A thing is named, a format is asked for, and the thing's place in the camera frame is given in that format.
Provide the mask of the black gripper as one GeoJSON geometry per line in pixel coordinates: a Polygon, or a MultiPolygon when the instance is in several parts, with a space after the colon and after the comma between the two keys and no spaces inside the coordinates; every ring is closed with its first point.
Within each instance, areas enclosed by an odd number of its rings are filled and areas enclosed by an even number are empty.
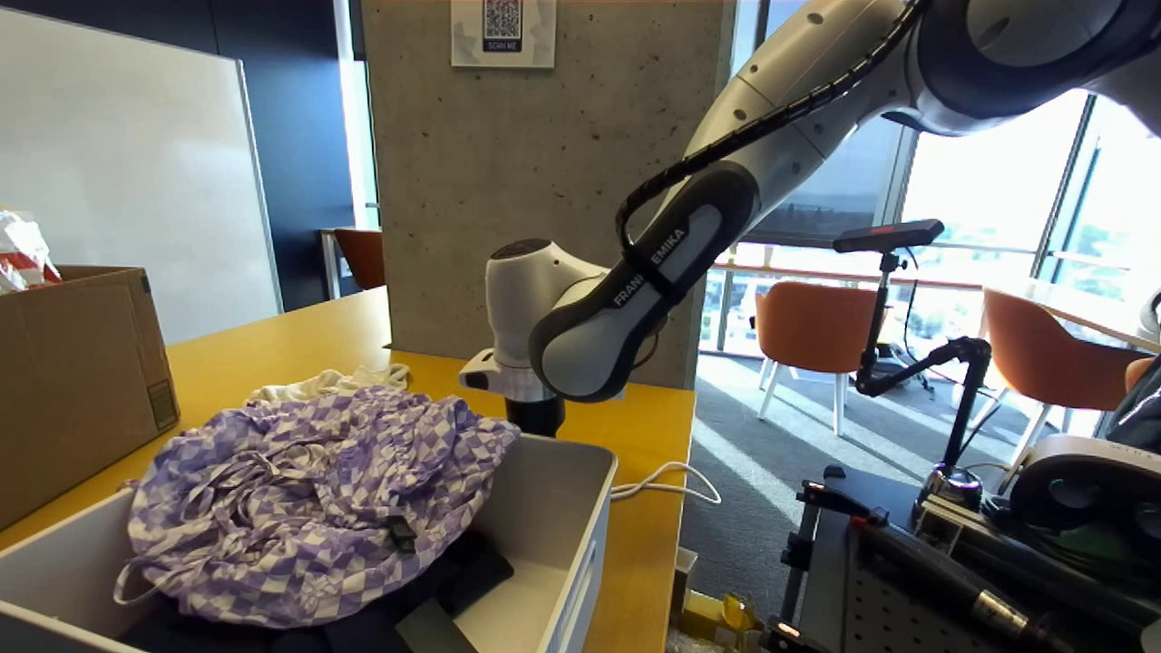
{"type": "Polygon", "coordinates": [[[565,421],[565,401],[564,398],[539,398],[539,401],[504,401],[508,421],[520,424],[530,434],[547,434],[556,438],[564,421],[565,421]]]}

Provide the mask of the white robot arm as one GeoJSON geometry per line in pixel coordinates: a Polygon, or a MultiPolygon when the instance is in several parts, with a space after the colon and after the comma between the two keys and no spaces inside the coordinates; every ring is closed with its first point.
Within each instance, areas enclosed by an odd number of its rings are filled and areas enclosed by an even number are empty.
{"type": "Polygon", "coordinates": [[[619,262],[551,240],[486,258],[490,345],[460,380],[530,430],[616,395],[646,337],[716,258],[768,217],[867,118],[957,138],[1068,89],[1161,115],[1161,0],[807,0],[717,89],[678,161],[616,205],[619,262]]]}

